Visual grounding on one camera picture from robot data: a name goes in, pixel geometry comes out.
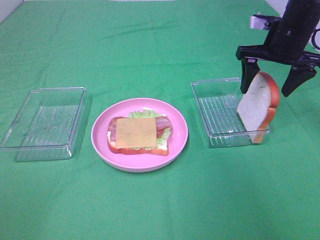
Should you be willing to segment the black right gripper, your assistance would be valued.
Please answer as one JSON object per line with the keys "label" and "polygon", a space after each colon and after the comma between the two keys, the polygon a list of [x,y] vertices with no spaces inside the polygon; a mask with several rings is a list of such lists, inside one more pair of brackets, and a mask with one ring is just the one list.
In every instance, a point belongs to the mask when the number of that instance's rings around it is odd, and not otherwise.
{"label": "black right gripper", "polygon": [[320,19],[290,19],[274,22],[261,45],[238,46],[236,58],[241,60],[242,76],[240,90],[246,94],[254,77],[260,72],[258,60],[293,65],[281,92],[288,97],[294,90],[313,78],[320,65],[320,55],[305,51]]}

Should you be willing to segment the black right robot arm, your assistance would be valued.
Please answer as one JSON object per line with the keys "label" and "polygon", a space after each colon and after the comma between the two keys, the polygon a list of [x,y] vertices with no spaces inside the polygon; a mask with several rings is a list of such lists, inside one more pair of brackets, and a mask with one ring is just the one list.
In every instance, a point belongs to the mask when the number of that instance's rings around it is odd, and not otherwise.
{"label": "black right robot arm", "polygon": [[316,34],[320,20],[318,0],[290,0],[282,17],[256,14],[262,28],[268,30],[261,45],[238,46],[236,58],[241,61],[240,90],[246,93],[260,71],[258,60],[290,65],[291,69],[281,89],[287,97],[296,88],[313,78],[320,65],[320,55],[305,50],[309,39]]}

